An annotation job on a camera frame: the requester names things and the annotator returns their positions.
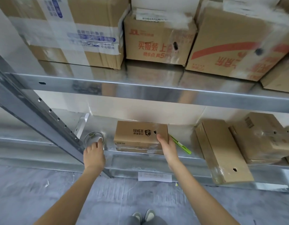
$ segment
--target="galvanized steel shelf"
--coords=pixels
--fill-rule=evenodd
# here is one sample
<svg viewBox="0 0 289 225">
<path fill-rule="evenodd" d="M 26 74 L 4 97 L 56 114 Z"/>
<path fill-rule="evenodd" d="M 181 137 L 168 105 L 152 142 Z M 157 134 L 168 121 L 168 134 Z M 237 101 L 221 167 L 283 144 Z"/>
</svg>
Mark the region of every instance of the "galvanized steel shelf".
<svg viewBox="0 0 289 225">
<path fill-rule="evenodd" d="M 182 66 L 126 60 L 121 70 L 113 70 L 39 63 L 43 68 L 39 71 L 14 74 L 26 89 L 289 113 L 289 93 Z"/>
</svg>

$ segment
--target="concrete floor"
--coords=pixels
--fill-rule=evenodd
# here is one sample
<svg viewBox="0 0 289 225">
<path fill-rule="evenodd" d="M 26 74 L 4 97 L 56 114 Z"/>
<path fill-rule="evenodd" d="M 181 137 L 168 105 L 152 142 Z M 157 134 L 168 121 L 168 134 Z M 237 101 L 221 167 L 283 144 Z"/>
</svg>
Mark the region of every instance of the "concrete floor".
<svg viewBox="0 0 289 225">
<path fill-rule="evenodd" d="M 79 173 L 0 166 L 0 225 L 32 224 L 79 178 Z M 242 225 L 289 224 L 289 194 L 226 187 L 206 189 Z M 135 211 L 154 209 L 170 224 L 199 224 L 174 183 L 99 177 L 77 224 L 120 225 Z"/>
</svg>

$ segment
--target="foot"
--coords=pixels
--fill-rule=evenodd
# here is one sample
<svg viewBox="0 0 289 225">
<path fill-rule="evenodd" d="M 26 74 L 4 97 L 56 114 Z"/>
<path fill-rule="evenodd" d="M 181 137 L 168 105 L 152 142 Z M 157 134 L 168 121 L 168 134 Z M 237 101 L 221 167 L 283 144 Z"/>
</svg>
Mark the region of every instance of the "foot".
<svg viewBox="0 0 289 225">
<path fill-rule="evenodd" d="M 140 223 L 142 222 L 142 216 L 139 212 L 135 212 L 132 216 L 136 217 Z"/>
<path fill-rule="evenodd" d="M 156 214 L 152 209 L 147 210 L 146 214 L 145 214 L 144 221 L 148 222 L 148 221 L 154 219 L 155 215 Z"/>
</svg>

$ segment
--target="brand logo on box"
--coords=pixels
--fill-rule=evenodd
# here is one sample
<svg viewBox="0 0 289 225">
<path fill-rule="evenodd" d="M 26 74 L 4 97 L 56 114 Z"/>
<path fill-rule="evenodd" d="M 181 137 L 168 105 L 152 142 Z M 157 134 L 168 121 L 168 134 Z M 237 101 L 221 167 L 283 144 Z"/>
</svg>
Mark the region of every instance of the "brand logo on box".
<svg viewBox="0 0 289 225">
<path fill-rule="evenodd" d="M 145 133 L 145 135 L 150 136 L 152 134 L 152 131 L 151 130 L 145 130 L 144 133 Z"/>
<path fill-rule="evenodd" d="M 139 34 L 138 34 L 138 30 L 136 30 L 136 29 L 131 29 L 131 31 L 130 31 L 129 34 L 130 34 L 130 35 L 139 35 Z"/>
</svg>

